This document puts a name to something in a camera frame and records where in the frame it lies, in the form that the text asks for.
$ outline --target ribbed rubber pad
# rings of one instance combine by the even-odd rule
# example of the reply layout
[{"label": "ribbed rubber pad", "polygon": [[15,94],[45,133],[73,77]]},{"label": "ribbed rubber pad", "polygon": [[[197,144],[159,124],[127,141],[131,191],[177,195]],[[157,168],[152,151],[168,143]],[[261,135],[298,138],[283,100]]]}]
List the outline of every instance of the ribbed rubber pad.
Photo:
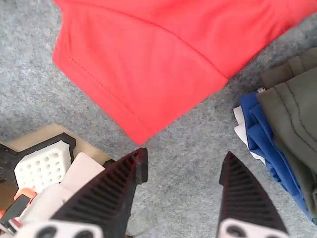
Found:
[{"label": "ribbed rubber pad", "polygon": [[220,184],[223,185],[223,194],[219,223],[226,218],[233,218],[287,233],[268,194],[231,152],[223,161]]},{"label": "ribbed rubber pad", "polygon": [[72,196],[52,219],[99,225],[123,238],[137,184],[148,180],[148,152],[138,149],[111,164]]}]

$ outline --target carpet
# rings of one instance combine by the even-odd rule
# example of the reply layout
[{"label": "carpet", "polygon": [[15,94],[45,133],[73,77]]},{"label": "carpet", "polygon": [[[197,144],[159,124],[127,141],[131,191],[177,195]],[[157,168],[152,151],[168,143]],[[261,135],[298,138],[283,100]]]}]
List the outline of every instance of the carpet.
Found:
[{"label": "carpet", "polygon": [[[52,63],[60,29],[50,0],[0,0],[0,140],[61,124],[112,158],[137,148]],[[317,238],[291,197],[234,133],[232,109],[261,87],[260,73],[317,46],[317,14],[276,39],[215,93],[149,140],[149,181],[137,188],[127,232],[137,238],[215,237],[221,163],[232,151],[255,174],[292,238]]]}]

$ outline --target blue shirt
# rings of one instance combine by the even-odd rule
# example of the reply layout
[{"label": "blue shirt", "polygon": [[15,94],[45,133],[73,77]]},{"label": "blue shirt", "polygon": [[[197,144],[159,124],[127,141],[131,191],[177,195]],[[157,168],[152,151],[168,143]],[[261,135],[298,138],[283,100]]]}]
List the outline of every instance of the blue shirt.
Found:
[{"label": "blue shirt", "polygon": [[289,192],[298,206],[312,220],[292,169],[273,142],[272,129],[258,103],[256,94],[257,92],[253,92],[240,98],[249,150],[265,158],[266,167],[274,180]]}]

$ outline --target stack of clothes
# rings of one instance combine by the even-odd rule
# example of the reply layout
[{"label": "stack of clothes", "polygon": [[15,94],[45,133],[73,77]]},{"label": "stack of clothes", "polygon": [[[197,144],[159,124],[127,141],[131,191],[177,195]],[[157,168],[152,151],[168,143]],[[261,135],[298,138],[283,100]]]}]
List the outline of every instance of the stack of clothes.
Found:
[{"label": "stack of clothes", "polygon": [[240,99],[236,133],[317,224],[317,48],[263,73]]}]

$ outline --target red shirt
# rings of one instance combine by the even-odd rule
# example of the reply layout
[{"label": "red shirt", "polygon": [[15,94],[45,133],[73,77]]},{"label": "red shirt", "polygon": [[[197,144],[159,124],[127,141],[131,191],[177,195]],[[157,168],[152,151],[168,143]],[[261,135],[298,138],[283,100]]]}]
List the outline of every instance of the red shirt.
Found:
[{"label": "red shirt", "polygon": [[55,1],[53,61],[137,144],[317,11],[317,0]]}]

